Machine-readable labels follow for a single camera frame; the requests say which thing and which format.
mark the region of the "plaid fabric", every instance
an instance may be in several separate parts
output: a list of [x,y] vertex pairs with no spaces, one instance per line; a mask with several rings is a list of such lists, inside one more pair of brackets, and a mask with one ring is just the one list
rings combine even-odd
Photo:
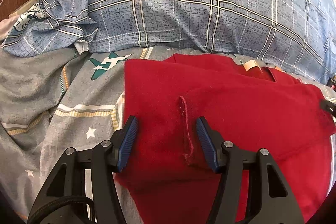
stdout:
[[13,29],[2,47],[34,56],[197,47],[243,54],[326,83],[335,68],[333,0],[41,0],[47,17]]

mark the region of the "red fabric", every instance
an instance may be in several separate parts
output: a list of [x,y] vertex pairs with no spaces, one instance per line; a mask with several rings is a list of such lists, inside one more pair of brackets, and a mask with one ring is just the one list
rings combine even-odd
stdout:
[[[135,115],[139,130],[127,167],[116,178],[145,224],[206,223],[219,175],[207,167],[195,136],[202,115],[240,148],[270,151],[305,221],[323,202],[335,125],[318,106],[320,90],[277,70],[241,68],[215,55],[125,63],[124,117]],[[244,218],[246,195],[245,183],[237,220]]]

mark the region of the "metal screw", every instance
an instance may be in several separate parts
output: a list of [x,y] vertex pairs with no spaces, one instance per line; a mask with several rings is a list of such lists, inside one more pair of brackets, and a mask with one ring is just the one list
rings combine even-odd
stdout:
[[261,148],[260,153],[266,156],[268,155],[268,150],[266,148]]
[[70,147],[70,148],[68,148],[67,150],[65,150],[65,154],[67,154],[67,155],[71,155],[74,151],[75,151],[75,150],[74,150],[72,147]]
[[110,146],[111,145],[111,142],[109,141],[109,140],[106,140],[106,141],[102,141],[101,142],[101,146],[102,147],[108,147],[108,146]]
[[230,148],[230,147],[233,147],[233,142],[225,141],[225,142],[224,142],[224,145],[225,145],[226,147]]

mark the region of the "black cable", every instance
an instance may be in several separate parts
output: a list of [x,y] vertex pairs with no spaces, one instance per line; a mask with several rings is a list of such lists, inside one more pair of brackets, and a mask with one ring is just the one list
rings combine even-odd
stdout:
[[96,214],[93,200],[86,196],[70,195],[70,196],[63,196],[61,198],[58,198],[43,205],[33,215],[31,215],[31,217],[29,217],[27,224],[39,224],[44,218],[46,218],[48,215],[50,215],[57,209],[62,208],[66,205],[77,203],[88,204],[90,207],[90,220],[95,221]]

